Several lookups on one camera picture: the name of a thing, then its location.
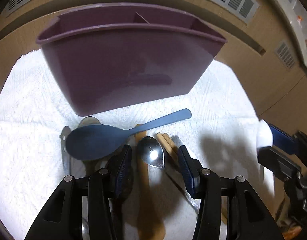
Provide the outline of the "blue plastic rice spoon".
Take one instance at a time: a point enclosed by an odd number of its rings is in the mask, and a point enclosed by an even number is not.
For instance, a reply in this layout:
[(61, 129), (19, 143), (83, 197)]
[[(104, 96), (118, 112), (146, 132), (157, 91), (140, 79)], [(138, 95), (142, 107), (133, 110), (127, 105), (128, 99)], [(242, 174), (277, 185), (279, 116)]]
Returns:
[(158, 128), (178, 121), (190, 119), (192, 113), (189, 109), (181, 109), (177, 112), (162, 116), (132, 129), (120, 129), (109, 125), (98, 125), (94, 128), (96, 137), (97, 155), (99, 159), (110, 155), (119, 148), (130, 136), (150, 129)]

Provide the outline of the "small grey vent grille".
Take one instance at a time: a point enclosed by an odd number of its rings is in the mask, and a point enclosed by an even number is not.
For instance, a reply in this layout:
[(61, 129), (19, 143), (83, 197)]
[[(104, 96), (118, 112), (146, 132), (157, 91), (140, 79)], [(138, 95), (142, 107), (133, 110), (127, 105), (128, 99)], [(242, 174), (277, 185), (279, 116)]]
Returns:
[(294, 67), (296, 59), (294, 53), (291, 51), (285, 40), (281, 40), (281, 42), (279, 42), (274, 50), (274, 53), (287, 70), (291, 70)]

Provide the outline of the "black smiley handle spoon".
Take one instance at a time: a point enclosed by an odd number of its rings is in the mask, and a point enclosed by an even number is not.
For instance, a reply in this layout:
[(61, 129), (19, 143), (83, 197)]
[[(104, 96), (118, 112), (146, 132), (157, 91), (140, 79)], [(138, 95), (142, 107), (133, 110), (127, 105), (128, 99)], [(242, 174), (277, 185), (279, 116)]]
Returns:
[(65, 176), (70, 175), (70, 155), (66, 151), (66, 139), (70, 132), (70, 128), (68, 126), (64, 126), (60, 134), (62, 165)]

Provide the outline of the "purple plastic utensil holder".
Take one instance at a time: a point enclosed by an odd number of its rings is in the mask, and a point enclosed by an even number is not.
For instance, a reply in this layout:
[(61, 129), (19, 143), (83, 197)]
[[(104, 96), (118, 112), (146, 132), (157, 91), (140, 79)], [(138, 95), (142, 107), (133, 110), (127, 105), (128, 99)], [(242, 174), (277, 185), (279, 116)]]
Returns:
[(36, 42), (74, 112), (87, 116), (189, 93), (226, 38), (185, 11), (105, 3), (58, 15)]

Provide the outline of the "wooden spoon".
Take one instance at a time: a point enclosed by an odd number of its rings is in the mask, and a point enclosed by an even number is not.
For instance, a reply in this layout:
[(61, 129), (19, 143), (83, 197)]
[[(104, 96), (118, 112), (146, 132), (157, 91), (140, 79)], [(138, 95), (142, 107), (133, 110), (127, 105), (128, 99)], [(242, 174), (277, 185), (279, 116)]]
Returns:
[(164, 239), (166, 229), (152, 200), (147, 164), (140, 159), (138, 150), (136, 150), (136, 157), (139, 177), (139, 211), (137, 218), (139, 239)]

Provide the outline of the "steel spoon black loop handle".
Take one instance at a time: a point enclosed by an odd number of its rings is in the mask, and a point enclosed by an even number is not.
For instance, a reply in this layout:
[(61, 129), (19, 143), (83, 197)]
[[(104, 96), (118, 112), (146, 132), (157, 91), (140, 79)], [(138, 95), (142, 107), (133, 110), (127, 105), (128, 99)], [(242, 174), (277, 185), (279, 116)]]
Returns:
[(180, 185), (165, 170), (164, 151), (160, 143), (154, 137), (143, 137), (137, 143), (137, 150), (140, 150), (140, 158), (143, 162), (151, 167), (158, 168), (165, 172), (167, 177), (175, 185), (178, 191), (180, 191), (184, 198), (186, 198), (187, 202), (192, 206), (196, 215), (198, 215), (200, 206), (193, 200), (190, 194), (182, 187), (180, 187)]

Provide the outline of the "white textured table cloth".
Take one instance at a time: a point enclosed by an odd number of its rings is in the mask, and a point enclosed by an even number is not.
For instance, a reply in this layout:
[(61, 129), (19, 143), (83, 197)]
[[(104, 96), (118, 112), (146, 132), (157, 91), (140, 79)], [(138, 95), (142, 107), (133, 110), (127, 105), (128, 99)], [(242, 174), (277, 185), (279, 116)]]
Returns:
[[(148, 135), (177, 135), (190, 155), (219, 176), (244, 176), (270, 211), (274, 182), (257, 161), (259, 119), (233, 70), (213, 61), (183, 96), (97, 114), (105, 125), (130, 129), (187, 108), (189, 120), (153, 129)], [(60, 134), (81, 118), (56, 84), (40, 50), (20, 57), (0, 94), (0, 219), (23, 239), (64, 177)]]

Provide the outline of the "black handled brown spoon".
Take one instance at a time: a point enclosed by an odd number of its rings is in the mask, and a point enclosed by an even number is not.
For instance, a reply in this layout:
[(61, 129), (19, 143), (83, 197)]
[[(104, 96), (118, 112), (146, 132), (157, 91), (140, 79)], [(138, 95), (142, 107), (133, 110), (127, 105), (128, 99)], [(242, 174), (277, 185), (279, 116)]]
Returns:
[(100, 121), (96, 117), (87, 116), (66, 139), (66, 149), (73, 163), (71, 171), (79, 177), (91, 175), (99, 162), (94, 135), (94, 128), (98, 125)]

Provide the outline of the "long black handled spoon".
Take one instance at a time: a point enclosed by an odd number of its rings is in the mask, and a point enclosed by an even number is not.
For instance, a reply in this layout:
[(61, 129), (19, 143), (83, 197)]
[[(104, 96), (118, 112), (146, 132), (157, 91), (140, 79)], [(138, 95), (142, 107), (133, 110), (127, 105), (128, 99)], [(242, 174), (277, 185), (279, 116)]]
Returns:
[(124, 239), (122, 205), (133, 188), (133, 170), (128, 155), (124, 158), (118, 154), (110, 157), (105, 167), (109, 174), (108, 196), (111, 202), (115, 239)]

